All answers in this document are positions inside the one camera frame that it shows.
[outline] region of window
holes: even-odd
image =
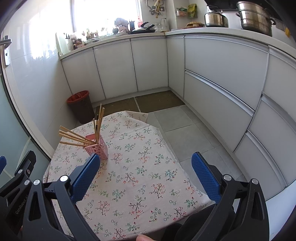
[[[72,0],[74,30],[82,33],[88,28],[99,36],[111,35],[116,18],[135,21],[137,28],[140,8],[139,0]]]

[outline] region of utensil holder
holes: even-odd
[[[96,135],[95,134],[87,135],[86,138],[95,141]],[[108,159],[108,148],[101,135],[99,136],[98,144],[86,146],[86,147],[83,147],[83,149],[85,149],[89,155],[91,155],[92,153],[98,154],[100,156],[100,160]]]

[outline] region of stainless steel pot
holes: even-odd
[[[206,27],[228,28],[228,19],[219,12],[208,12],[205,14]]]
[[[276,22],[269,16],[269,13],[258,4],[246,1],[237,3],[242,28],[272,37],[271,25]]]

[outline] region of tablecloth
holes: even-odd
[[[156,231],[212,204],[191,183],[159,129],[146,124],[148,114],[123,111],[103,118],[101,135],[109,158],[77,207],[102,241],[133,238]],[[86,136],[93,123],[74,132]],[[44,181],[69,175],[89,157],[82,147],[59,144]],[[61,226],[71,235],[58,202]]]

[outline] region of blue gripper pad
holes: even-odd
[[[193,153],[191,164],[208,197],[216,203],[220,202],[220,185],[207,164],[203,161],[201,154]]]
[[[84,165],[76,167],[70,174],[71,200],[74,204],[83,199],[99,168],[100,157],[93,153]]]
[[[4,156],[0,157],[0,174],[3,172],[5,166],[6,166],[6,158]]]

